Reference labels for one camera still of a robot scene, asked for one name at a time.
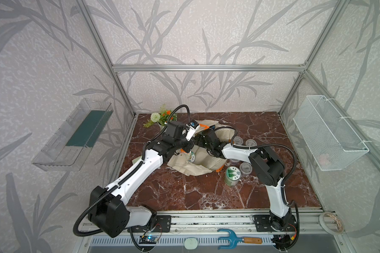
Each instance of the white wire basket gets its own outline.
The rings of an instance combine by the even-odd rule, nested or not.
[[[307,96],[294,116],[321,170],[341,170],[369,152],[363,140],[323,95]]]

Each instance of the clear plastic cup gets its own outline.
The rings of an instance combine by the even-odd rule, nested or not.
[[[241,163],[241,165],[239,166],[239,169],[241,170],[241,173],[244,176],[247,176],[250,173],[252,173],[252,165],[247,162]]]
[[[242,145],[243,144],[243,139],[239,136],[234,137],[234,144],[235,145]]]
[[[247,141],[245,141],[245,145],[248,147],[254,147],[257,146],[257,143],[253,139],[248,139]]]
[[[237,165],[238,163],[239,163],[239,160],[237,160],[237,159],[229,159],[230,165]]]

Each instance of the wooden handle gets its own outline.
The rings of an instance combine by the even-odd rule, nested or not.
[[[257,237],[244,237],[243,238],[244,243],[255,243],[255,244],[262,244],[262,238]]]

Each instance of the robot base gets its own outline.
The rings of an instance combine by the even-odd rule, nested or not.
[[[162,232],[163,233],[168,233],[170,232],[170,225],[172,221],[172,216],[170,215],[157,215],[156,216],[156,223],[155,224],[160,224],[162,227]],[[133,226],[131,228],[133,233],[143,233],[145,230],[143,229],[143,226]],[[155,229],[153,230],[155,232],[160,232],[159,226],[156,226]]]
[[[253,219],[253,222],[255,223],[257,232],[278,232],[278,230],[275,230],[271,226],[270,215],[254,215],[252,217],[252,219]],[[291,218],[289,220],[289,224],[291,224],[293,226],[297,225],[297,221],[295,220],[294,215],[291,216]],[[290,226],[289,224],[287,224],[287,226],[286,226],[287,231],[289,231],[289,233],[293,233],[294,228],[292,226]]]

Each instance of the red marble surface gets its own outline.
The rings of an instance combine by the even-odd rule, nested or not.
[[[132,166],[132,160],[141,155],[144,143],[154,137],[159,126],[150,128],[142,125],[150,114],[140,114],[132,135],[121,173]],[[221,124],[238,129],[238,136],[254,139],[257,144],[278,143],[292,147],[277,113],[193,113],[191,119],[213,119]],[[187,121],[187,114],[179,114],[178,120]],[[288,151],[274,148],[285,162],[286,173],[293,164]],[[266,188],[255,173],[243,176],[234,187],[224,182],[225,169],[201,176],[186,176],[164,164],[155,170],[132,196],[129,206],[147,205],[154,210],[198,210],[198,209],[255,209],[269,208]],[[320,207],[301,164],[298,162],[294,174],[286,183],[288,200],[295,200],[299,207]]]

